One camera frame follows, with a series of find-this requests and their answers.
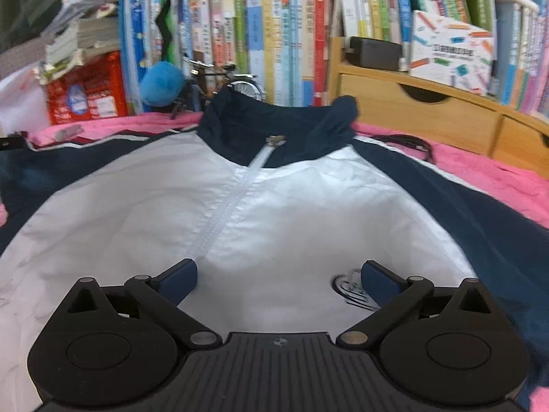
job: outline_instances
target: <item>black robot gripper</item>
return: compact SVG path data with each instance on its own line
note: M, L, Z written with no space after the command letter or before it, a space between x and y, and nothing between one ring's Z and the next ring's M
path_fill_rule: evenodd
M368 261L362 284L381 308L335 343L237 332L223 343L177 308L196 277L186 259L118 287L79 279L28 355L38 411L522 411L528 353L477 279L441 288Z

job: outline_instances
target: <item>triangular cutout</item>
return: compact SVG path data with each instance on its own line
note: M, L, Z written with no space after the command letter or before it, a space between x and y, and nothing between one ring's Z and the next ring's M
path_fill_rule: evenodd
M69 313L82 313L84 311L93 311L97 309L97 304L95 303L91 291L82 289L69 308Z
M488 305L476 288L469 288L467 290L467 293L459 305L459 309L484 314L491 313L490 308L488 308Z

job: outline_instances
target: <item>silver screw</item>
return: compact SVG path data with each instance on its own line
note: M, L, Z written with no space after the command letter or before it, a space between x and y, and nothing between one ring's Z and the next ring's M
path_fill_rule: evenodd
M211 331L197 331L190 335L190 341L194 345L212 345L218 337Z
M341 335L341 340L349 345L361 345L368 340L368 335L361 331L346 331Z

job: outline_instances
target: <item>white box with pencil pattern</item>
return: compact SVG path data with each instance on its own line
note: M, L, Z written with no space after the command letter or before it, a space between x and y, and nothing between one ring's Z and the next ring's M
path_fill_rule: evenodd
M411 48L411 76L486 95L492 71L490 32L414 11Z

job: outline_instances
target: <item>wooden drawer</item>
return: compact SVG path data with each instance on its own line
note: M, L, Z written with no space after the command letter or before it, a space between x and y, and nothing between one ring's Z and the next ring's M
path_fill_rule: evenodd
M493 158L549 178L549 140L546 144L539 131L509 117L503 118Z
M498 114L488 108L452 97L434 103L420 102L397 83L346 74L341 75L339 94L357 99L360 122L483 155L490 152Z

